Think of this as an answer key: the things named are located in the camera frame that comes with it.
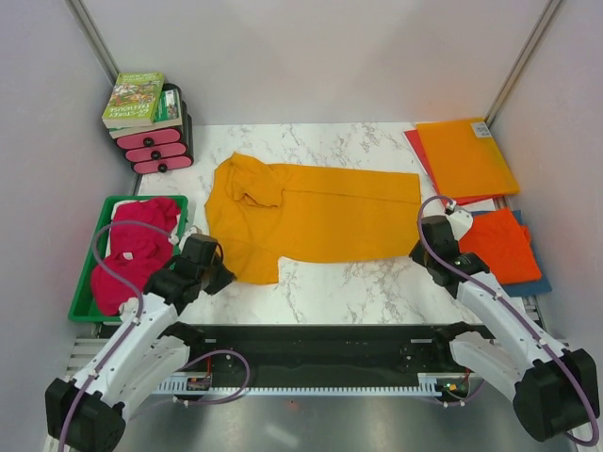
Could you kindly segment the yellow t shirt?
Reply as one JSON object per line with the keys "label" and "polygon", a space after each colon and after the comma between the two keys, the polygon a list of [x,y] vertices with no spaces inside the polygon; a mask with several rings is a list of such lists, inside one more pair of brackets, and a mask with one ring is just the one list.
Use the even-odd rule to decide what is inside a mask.
{"label": "yellow t shirt", "polygon": [[338,264],[410,253],[418,240],[414,173],[266,164],[233,153],[205,204],[224,264],[242,283],[279,281],[279,260]]}

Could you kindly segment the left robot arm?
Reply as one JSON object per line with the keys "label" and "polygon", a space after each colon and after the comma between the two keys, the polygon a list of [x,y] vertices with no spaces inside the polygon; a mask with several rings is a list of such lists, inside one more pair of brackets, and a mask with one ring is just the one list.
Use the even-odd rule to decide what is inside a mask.
{"label": "left robot arm", "polygon": [[203,366],[204,334],[179,316],[201,293],[215,295],[234,279],[218,240],[190,235],[135,292],[134,307],[101,350],[46,389],[47,429],[58,450],[114,450],[127,421],[162,381]]}

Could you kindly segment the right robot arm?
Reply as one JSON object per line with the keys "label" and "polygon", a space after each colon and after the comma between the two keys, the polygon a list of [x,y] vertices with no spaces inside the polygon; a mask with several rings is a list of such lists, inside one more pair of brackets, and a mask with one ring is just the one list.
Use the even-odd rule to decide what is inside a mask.
{"label": "right robot arm", "polygon": [[601,438],[596,364],[583,349],[572,350],[538,326],[511,302],[487,265],[459,249],[460,213],[420,217],[419,240],[410,253],[432,280],[476,315],[494,336],[490,343],[474,328],[457,323],[444,328],[432,346],[442,370],[458,365],[477,373],[503,394],[523,429],[536,441],[570,435],[583,425],[590,439],[571,436],[582,446]]}

